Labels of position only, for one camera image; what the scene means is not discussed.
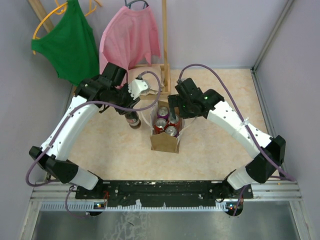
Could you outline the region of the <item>purple Fanta can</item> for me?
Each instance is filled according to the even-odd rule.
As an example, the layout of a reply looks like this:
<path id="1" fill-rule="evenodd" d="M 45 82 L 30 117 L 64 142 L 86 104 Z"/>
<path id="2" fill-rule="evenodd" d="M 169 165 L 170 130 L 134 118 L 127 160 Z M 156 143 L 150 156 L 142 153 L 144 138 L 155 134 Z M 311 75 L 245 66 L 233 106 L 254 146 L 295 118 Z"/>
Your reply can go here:
<path id="1" fill-rule="evenodd" d="M 165 133 L 175 138 L 179 135 L 178 129 L 175 126 L 171 126 L 171 125 L 165 129 Z"/>
<path id="2" fill-rule="evenodd" d="M 157 110 L 157 118 L 158 119 L 162 118 L 162 119 L 167 120 L 169 116 L 170 116 L 170 111 L 167 107 L 161 106 L 158 108 L 158 110 Z"/>

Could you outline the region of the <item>red cola can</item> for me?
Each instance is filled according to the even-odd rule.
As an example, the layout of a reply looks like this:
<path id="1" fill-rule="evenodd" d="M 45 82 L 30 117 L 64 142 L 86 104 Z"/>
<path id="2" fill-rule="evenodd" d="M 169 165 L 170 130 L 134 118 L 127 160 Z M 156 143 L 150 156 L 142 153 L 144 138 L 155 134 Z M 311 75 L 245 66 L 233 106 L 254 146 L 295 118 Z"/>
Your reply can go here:
<path id="1" fill-rule="evenodd" d="M 175 116 L 173 115 L 169 115 L 168 117 L 168 125 L 175 127 L 178 131 L 181 128 L 181 120 L 180 120 L 180 116 L 178 114 L 175 114 Z"/>
<path id="2" fill-rule="evenodd" d="M 165 132 L 166 128 L 168 127 L 168 122 L 164 118 L 158 118 L 154 123 L 154 134 L 161 134 Z"/>

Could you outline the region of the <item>glass cola bottle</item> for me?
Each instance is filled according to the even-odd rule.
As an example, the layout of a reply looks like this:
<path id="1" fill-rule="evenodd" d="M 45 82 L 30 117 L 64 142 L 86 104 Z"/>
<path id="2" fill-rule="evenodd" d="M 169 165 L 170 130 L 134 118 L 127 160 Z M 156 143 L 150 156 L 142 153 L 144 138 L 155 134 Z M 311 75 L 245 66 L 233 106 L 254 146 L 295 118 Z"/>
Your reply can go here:
<path id="1" fill-rule="evenodd" d="M 132 129 L 138 129 L 141 126 L 141 120 L 137 112 L 127 112 L 124 116 L 127 123 Z"/>

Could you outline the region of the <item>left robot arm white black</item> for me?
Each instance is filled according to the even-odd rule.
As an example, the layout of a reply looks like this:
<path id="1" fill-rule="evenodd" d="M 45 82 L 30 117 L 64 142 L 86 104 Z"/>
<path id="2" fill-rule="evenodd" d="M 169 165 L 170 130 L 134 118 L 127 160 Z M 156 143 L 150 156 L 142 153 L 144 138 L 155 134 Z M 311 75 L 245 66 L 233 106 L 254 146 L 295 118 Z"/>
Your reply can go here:
<path id="1" fill-rule="evenodd" d="M 104 186 L 98 183 L 99 177 L 68 158 L 79 134 L 103 105 L 111 104 L 120 115 L 128 117 L 140 101 L 140 95 L 149 90 L 148 83 L 141 77 L 120 87 L 125 75 L 125 69 L 108 63 L 102 74 L 82 80 L 53 133 L 41 146 L 32 146 L 29 150 L 35 163 L 56 180 L 83 187 L 95 199 L 104 192 Z"/>

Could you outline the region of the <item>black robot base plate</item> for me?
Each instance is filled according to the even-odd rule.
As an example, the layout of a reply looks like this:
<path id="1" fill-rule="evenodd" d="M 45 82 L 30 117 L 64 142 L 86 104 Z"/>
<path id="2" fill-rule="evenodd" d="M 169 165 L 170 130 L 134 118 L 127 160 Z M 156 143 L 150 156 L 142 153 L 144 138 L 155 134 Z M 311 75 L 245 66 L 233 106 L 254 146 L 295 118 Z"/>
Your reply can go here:
<path id="1" fill-rule="evenodd" d="M 140 201 L 144 207 L 213 207 L 227 199 L 251 199 L 248 186 L 234 190 L 225 180 L 99 180 L 88 190 L 78 186 L 77 200 L 106 201 L 108 207 L 130 206 Z"/>

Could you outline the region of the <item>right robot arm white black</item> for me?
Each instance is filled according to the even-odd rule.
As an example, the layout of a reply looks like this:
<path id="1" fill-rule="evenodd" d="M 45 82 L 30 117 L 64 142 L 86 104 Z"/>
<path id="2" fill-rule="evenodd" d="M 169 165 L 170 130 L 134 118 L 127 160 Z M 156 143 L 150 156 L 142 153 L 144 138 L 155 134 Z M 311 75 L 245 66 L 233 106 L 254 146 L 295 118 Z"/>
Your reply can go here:
<path id="1" fill-rule="evenodd" d="M 230 134 L 252 158 L 217 185 L 213 192 L 218 199 L 235 198 L 244 186 L 265 183 L 282 165 L 286 148 L 283 137 L 271 137 L 242 120 L 222 95 L 213 89 L 203 92 L 191 78 L 178 80 L 175 89 L 177 94 L 167 98 L 171 112 L 178 108 L 182 119 L 204 117 Z"/>

